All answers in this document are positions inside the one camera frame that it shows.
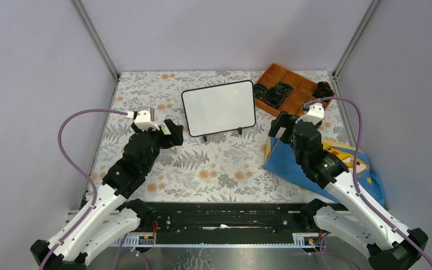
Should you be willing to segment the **orange wooden compartment tray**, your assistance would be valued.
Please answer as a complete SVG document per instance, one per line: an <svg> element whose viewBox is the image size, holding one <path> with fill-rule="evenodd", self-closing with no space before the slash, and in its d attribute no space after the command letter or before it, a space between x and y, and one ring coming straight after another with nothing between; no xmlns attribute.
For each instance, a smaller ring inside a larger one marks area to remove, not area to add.
<svg viewBox="0 0 432 270"><path fill-rule="evenodd" d="M253 84L256 107L273 116L281 111L301 116L304 103L334 95L328 81L314 82L275 63Z"/></svg>

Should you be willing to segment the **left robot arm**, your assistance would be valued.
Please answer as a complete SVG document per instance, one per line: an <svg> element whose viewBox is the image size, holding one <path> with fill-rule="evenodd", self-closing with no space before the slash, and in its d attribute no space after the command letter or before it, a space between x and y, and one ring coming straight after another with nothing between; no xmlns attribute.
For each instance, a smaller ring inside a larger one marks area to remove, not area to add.
<svg viewBox="0 0 432 270"><path fill-rule="evenodd" d="M49 240L32 244L39 269L86 269L126 233L150 228L149 206L129 197L144 183L161 150L182 145L183 126L166 119L157 130L141 130L136 124L132 129L122 158L109 168L92 200Z"/></svg>

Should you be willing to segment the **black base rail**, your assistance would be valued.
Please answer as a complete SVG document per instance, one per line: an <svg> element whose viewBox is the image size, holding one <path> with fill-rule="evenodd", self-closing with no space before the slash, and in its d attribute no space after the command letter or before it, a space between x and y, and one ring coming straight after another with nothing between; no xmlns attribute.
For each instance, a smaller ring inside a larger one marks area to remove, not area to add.
<svg viewBox="0 0 432 270"><path fill-rule="evenodd" d="M151 202L151 215L133 229L157 244L287 244L294 233L319 228L294 203Z"/></svg>

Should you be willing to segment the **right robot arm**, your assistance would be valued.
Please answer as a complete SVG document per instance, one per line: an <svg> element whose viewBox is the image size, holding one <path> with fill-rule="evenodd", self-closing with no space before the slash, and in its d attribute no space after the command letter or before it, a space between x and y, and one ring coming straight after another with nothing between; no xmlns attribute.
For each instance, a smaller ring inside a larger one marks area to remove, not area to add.
<svg viewBox="0 0 432 270"><path fill-rule="evenodd" d="M319 228L337 236L362 253L373 269L410 269L424 255L427 234L420 228L408 228L354 183L347 165L323 145L319 122L282 111L271 122L269 136L284 128L280 140L291 146L303 174L337 199L356 220L314 199L301 210L302 228L309 232Z"/></svg>

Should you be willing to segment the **blue Pikachu cloth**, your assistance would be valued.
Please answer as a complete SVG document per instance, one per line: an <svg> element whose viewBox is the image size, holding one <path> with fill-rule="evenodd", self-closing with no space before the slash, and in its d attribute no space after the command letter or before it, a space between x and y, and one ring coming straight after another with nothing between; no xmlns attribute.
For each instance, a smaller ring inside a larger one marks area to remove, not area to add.
<svg viewBox="0 0 432 270"><path fill-rule="evenodd" d="M336 203L339 202L327 191L306 177L301 166L296 163L295 155L290 145L273 137L269 137L268 141L271 144L271 149L266 151L265 170L301 188L315 192ZM354 147L329 139L323 139L322 143L324 148L342 160L350 171L353 170ZM378 173L371 168L368 156L364 152L359 152L358 154L356 172L359 185L368 191L381 206L385 206L383 183Z"/></svg>

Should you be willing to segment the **green marker cap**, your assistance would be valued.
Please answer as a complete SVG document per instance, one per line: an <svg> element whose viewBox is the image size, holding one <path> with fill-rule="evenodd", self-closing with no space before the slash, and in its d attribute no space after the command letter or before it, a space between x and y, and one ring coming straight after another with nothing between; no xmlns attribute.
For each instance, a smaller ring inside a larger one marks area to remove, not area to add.
<svg viewBox="0 0 432 270"><path fill-rule="evenodd" d="M171 135L171 131L169 130L169 128L166 125L160 126L160 130L163 133L163 135L165 135L165 136Z"/></svg>

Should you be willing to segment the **white whiteboard black frame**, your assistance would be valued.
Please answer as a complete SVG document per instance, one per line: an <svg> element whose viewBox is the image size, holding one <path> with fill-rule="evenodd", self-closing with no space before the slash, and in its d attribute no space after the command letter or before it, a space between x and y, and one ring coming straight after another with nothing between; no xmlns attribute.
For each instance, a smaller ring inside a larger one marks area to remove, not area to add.
<svg viewBox="0 0 432 270"><path fill-rule="evenodd" d="M253 83L250 80L190 89L181 93L191 137L228 131L242 132L256 120Z"/></svg>

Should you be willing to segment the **floral tablecloth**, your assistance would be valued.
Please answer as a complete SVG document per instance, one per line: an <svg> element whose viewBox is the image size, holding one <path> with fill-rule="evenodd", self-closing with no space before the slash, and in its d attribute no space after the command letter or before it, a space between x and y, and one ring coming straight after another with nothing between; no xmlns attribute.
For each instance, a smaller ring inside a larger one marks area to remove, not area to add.
<svg viewBox="0 0 432 270"><path fill-rule="evenodd" d="M261 71L128 71L118 81L97 159L91 171L96 184L121 158L133 133L119 115L141 106L155 110L155 120L186 124L181 93L187 89L241 80L256 81ZM163 150L133 194L133 199L172 202L307 203L315 192L289 183L264 169L272 115L256 109L256 123L236 131L191 137L184 130L180 147Z"/></svg>

